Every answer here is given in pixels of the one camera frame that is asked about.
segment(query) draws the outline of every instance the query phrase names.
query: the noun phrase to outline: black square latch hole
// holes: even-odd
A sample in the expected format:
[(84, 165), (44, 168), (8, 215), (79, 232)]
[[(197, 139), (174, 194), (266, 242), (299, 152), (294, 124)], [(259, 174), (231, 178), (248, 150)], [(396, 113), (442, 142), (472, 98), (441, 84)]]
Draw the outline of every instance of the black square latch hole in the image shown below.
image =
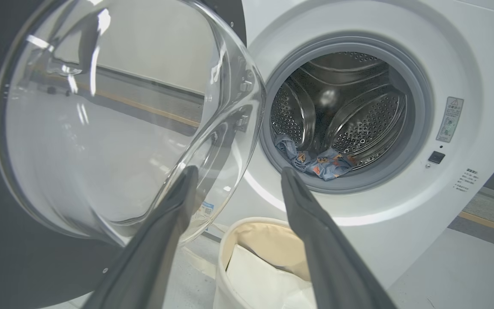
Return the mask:
[(444, 153), (434, 151), (430, 158), (428, 158), (428, 161), (434, 162), (435, 164), (440, 164), (441, 160), (445, 157)]

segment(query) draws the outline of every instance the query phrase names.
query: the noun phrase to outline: washing machine door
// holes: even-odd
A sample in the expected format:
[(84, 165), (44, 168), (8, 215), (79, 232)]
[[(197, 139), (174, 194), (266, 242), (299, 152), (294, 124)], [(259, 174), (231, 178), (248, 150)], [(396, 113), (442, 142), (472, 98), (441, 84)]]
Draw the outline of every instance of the washing machine door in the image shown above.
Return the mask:
[(0, 73), (0, 169), (43, 225), (124, 246), (196, 166), (185, 242), (243, 176), (264, 99), (246, 48), (198, 2), (47, 1)]

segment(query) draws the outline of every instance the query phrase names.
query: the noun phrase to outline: floor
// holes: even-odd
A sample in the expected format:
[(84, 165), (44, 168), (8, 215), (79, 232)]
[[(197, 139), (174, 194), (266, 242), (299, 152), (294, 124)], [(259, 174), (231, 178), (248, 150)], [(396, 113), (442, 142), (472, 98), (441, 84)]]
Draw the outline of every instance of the floor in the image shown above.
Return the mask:
[[(187, 248), (216, 263), (217, 242), (200, 237)], [(184, 251), (177, 252), (165, 309), (212, 308), (214, 274), (202, 274), (189, 261)], [(398, 309), (494, 308), (494, 244), (446, 229), (388, 292)], [(87, 297), (46, 309), (80, 308)]]

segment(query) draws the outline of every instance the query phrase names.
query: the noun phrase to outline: front-loading washing machine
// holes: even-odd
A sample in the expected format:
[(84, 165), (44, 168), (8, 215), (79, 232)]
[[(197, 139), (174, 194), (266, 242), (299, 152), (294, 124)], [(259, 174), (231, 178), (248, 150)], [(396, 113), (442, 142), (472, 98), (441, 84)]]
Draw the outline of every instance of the front-loading washing machine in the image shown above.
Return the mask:
[(308, 131), (280, 131), (273, 110), (294, 80), (316, 103), (338, 93), (334, 113), (351, 109), (311, 142), (355, 168), (299, 175), (390, 286), (494, 172), (494, 2), (235, 4), (226, 22), (190, 1), (39, 6), (0, 73), (8, 190), (45, 227), (123, 246), (195, 165), (200, 207), (183, 242), (245, 217), (285, 219), (291, 162), (276, 137)]

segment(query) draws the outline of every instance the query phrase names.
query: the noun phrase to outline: crumpled fabric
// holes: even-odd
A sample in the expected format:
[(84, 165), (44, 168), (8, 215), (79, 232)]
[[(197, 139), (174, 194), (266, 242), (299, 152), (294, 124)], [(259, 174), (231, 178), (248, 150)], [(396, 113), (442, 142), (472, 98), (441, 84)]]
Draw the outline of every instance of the crumpled fabric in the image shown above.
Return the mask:
[(297, 151), (295, 142), (287, 135), (279, 135), (274, 144), (297, 170), (316, 175), (325, 181), (340, 177), (355, 167), (355, 161), (351, 156), (343, 156), (332, 148), (312, 160), (307, 151)]

